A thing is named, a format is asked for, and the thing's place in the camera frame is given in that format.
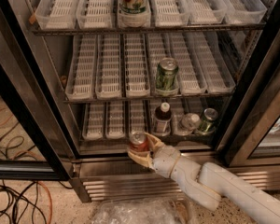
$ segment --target refrigerator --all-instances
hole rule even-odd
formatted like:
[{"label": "refrigerator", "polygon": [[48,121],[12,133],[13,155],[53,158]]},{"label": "refrigerator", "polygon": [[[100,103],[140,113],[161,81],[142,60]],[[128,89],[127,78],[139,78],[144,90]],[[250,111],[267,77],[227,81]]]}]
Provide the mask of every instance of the refrigerator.
[{"label": "refrigerator", "polygon": [[[45,158],[0,160],[0,178],[69,180],[82,202],[181,193],[127,155],[131,134],[152,133],[155,108],[167,102],[165,144],[280,190],[280,121],[271,131],[280,119],[280,0],[239,0],[244,13],[203,0],[211,15],[174,0],[174,16],[148,0],[142,27],[127,27],[119,0],[102,0],[98,15],[91,6],[101,0],[71,1],[64,22],[48,19],[59,0],[0,0],[0,97]],[[171,93],[155,85],[163,57],[179,65]],[[218,112],[213,130],[180,128],[206,108]]]}]

